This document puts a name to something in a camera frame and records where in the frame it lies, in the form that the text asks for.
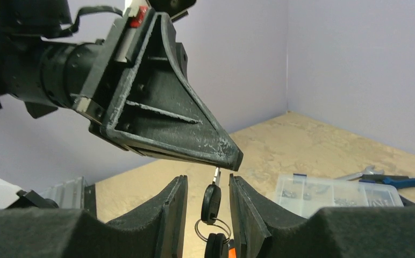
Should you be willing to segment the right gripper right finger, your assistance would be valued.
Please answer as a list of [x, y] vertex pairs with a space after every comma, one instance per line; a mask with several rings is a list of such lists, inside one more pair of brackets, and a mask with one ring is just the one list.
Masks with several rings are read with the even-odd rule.
[[326, 207], [308, 219], [229, 179], [237, 257], [415, 257], [415, 206]]

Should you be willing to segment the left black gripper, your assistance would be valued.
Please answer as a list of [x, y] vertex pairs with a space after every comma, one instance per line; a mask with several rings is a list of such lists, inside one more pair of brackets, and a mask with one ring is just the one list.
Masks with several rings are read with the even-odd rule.
[[[105, 39], [61, 41], [79, 31], [82, 16], [98, 13], [118, 15]], [[33, 118], [64, 108], [106, 121], [147, 73], [150, 23], [150, 1], [130, 1], [125, 10], [84, 6], [75, 17], [67, 1], [0, 1], [0, 97], [21, 100]]]

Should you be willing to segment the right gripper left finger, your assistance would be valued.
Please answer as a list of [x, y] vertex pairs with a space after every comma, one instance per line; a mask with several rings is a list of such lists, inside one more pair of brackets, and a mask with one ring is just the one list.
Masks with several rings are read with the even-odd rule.
[[178, 176], [107, 223], [80, 209], [0, 210], [0, 257], [181, 257], [187, 197]]

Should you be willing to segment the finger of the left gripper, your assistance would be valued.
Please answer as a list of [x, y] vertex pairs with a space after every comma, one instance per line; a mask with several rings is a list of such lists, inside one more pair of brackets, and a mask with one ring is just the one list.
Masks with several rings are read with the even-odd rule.
[[243, 152], [188, 82], [182, 45], [166, 13], [148, 19], [135, 62], [124, 69], [101, 132], [143, 156], [237, 171]]

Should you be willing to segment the orange padlock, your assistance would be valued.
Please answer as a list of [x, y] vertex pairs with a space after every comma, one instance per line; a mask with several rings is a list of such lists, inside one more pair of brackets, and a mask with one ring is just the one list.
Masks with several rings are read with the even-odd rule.
[[234, 239], [230, 239], [228, 242], [228, 258], [236, 258], [236, 249]]

